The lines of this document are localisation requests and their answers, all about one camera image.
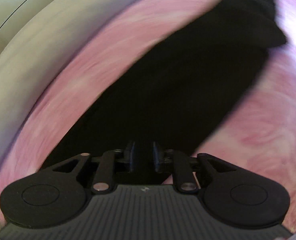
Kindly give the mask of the black trousers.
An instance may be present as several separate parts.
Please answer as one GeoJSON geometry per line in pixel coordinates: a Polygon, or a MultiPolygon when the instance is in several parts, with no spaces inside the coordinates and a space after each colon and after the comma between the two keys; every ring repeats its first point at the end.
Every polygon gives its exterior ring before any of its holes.
{"type": "Polygon", "coordinates": [[[134,145],[131,182],[160,184],[153,146],[192,155],[236,108],[286,37],[275,0],[221,0],[111,84],[43,163],[134,145]]]}

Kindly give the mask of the pink rose bed blanket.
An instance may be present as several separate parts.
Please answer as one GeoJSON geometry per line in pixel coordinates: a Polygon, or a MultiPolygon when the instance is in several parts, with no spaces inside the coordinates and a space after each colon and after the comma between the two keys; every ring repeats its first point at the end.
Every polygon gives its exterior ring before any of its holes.
{"type": "MultiPolygon", "coordinates": [[[[141,0],[107,25],[43,93],[0,167],[0,194],[36,172],[86,108],[145,49],[216,1],[141,0]]],[[[198,150],[282,184],[291,197],[284,225],[296,232],[296,0],[277,4],[287,45],[272,52],[249,96],[198,150]]]]}

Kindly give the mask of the grey striped duvet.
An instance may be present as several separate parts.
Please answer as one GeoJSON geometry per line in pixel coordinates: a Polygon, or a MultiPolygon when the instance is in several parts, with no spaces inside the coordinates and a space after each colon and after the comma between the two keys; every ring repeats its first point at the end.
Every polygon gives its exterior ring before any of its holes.
{"type": "Polygon", "coordinates": [[[54,0],[0,55],[0,167],[40,98],[81,50],[141,0],[54,0]]]}

